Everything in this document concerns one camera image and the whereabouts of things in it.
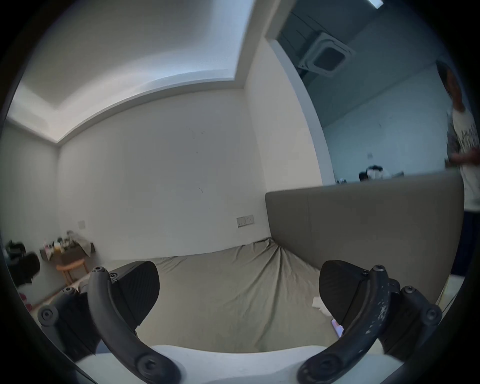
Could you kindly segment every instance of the electrical outlet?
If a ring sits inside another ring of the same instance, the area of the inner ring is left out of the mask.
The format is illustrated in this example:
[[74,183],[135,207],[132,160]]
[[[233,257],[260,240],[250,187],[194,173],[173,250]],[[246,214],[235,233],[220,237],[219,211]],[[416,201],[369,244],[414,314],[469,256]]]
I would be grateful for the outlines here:
[[247,225],[247,223],[245,222],[245,216],[237,217],[237,225],[239,226],[239,228]]
[[245,216],[245,225],[253,224],[254,222],[253,215]]

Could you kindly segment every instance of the bed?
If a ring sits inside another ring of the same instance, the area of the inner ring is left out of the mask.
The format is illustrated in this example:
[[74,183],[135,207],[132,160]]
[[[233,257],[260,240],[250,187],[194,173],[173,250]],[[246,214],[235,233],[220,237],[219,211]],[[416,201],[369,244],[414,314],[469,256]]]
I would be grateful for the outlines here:
[[147,345],[252,353],[338,340],[331,318],[312,307],[320,271],[272,239],[151,261],[160,294],[137,328]]
[[312,300],[332,259],[383,264],[401,286],[439,298],[461,230],[458,172],[269,192],[265,201],[271,238],[151,259],[160,293],[136,330],[145,344],[224,353],[327,347],[337,341],[332,318]]

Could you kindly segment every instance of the black plastic bracket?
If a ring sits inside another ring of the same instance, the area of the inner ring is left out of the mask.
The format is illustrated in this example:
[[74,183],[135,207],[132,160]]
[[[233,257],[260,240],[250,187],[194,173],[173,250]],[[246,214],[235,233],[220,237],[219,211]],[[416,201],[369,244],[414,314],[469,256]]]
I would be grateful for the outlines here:
[[169,358],[145,345],[115,307],[110,273],[95,267],[89,280],[88,306],[110,352],[135,376],[151,384],[178,384],[180,371]]
[[300,384],[328,384],[337,380],[367,353],[382,332],[390,305],[389,278],[385,268],[374,266],[361,281],[359,291],[362,294],[357,294],[352,303],[354,306],[357,302],[359,310],[343,336],[302,364],[297,372]]

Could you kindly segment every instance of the wooden chair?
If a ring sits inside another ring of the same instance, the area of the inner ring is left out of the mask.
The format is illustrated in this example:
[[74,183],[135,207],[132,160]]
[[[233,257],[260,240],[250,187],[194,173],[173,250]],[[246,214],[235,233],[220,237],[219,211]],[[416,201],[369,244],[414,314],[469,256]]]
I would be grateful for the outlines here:
[[72,275],[70,275],[70,271],[72,269],[79,268],[82,265],[85,268],[85,272],[87,272],[88,274],[88,268],[87,268],[87,265],[85,264],[85,259],[79,259],[67,265],[57,265],[57,271],[62,272],[62,275],[65,278],[65,282],[67,283],[67,286],[70,284],[73,284],[73,279],[72,279]]

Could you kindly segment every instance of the gray upholstered headboard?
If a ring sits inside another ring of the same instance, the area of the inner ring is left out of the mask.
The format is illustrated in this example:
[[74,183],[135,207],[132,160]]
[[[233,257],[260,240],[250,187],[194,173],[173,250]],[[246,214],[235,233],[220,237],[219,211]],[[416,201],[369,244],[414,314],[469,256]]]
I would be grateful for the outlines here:
[[272,238],[311,265],[383,264],[435,303],[455,258],[463,218],[458,171],[269,192]]

